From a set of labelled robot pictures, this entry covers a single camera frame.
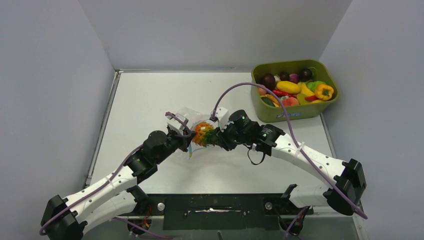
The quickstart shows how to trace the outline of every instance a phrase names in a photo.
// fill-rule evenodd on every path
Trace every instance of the black strap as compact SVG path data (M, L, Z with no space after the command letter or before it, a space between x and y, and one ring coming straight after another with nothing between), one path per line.
M259 164L261 164L263 161L264 161L264 159L265 159L265 152L263 153L263 155L262 155L262 159L260 160L260 162L259 163L254 163L253 161L252 161L252 159L251 159L251 156L249 156L249 152L250 152L250 150L252 150L252 148L250 147L247 147L249 150L247 151L247 157L249 158L249 160L250 160L250 163L252 164L252 165L259 165Z

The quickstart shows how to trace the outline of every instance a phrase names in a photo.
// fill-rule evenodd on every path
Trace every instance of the red chili pepper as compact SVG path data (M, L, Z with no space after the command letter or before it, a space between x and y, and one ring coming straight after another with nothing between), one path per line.
M318 99L319 98L315 95L305 97L305 100L308 101L308 102L313 102L313 101L318 100Z
M285 91L278 90L278 89L274 89L274 90L272 90L272 92L273 92L275 95L277 95L277 97L284 97L284 96L288 96L289 98L296 98L296 96L295 96L295 95L290 94L290 93L285 92Z

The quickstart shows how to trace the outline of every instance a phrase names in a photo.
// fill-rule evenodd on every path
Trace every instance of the robotic arm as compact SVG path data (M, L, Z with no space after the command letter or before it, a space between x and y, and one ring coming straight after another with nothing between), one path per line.
M245 145L253 151L262 152L264 157L268 155L288 161L321 181L315 186L290 185L282 197L289 199L293 205L298 208L330 206L344 215L354 213L352 207L300 154L300 148L355 204L366 188L362 165L358 161L335 159L303 143L297 148L291 136L283 130L251 121L244 110L230 115L227 109L219 107L215 116L219 125L215 129L217 145L221 148L231 151L238 145ZM193 132L184 135L184 126L180 122L187 124L188 119L181 115L177 117L179 121L173 118L168 121L168 134L153 131L117 172L72 195L51 198L41 220L44 235L51 240L80 240L86 232L113 217L145 209L148 196L138 184L154 174L158 165L176 150L187 152L195 135Z

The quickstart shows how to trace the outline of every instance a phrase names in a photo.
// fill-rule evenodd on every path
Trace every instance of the logo on bin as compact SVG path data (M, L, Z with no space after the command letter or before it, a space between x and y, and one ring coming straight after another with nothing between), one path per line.
M297 116L300 116L301 115L301 112L295 112L295 113L290 113L288 116L289 117L297 117ZM281 114L278 114L277 115L277 118L279 119L279 118L285 118L286 116L284 116L284 113L281 113Z

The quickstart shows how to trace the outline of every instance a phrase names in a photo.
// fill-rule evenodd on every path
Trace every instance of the white wall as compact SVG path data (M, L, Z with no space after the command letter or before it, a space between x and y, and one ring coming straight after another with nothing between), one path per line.
M361 161L372 240L424 239L424 1L353 0L320 60L340 98L325 112L339 158Z
M116 69L318 59L352 0L79 0Z
M0 1L0 233L83 187L114 69L77 0Z

